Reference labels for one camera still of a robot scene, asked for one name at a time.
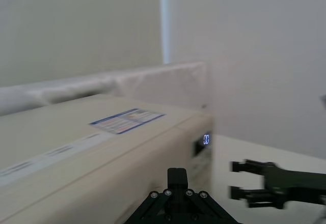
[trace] white wall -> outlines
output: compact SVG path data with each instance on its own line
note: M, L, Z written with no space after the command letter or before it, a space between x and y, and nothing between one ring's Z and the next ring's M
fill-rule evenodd
M326 158L326 0L169 0L170 61L211 65L217 132Z
M161 64L159 0L0 0L0 87Z

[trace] white table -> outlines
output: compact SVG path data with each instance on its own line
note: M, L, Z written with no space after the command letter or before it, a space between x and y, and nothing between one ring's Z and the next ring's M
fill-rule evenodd
M230 171L231 161L244 159L275 162L286 170L326 174L326 160L216 135L213 142L211 195L238 222L243 224L311 224L320 215L323 209L321 205L288 202L284 210L249 209L245 201L229 199L228 186L238 186L244 189L262 188L260 176Z

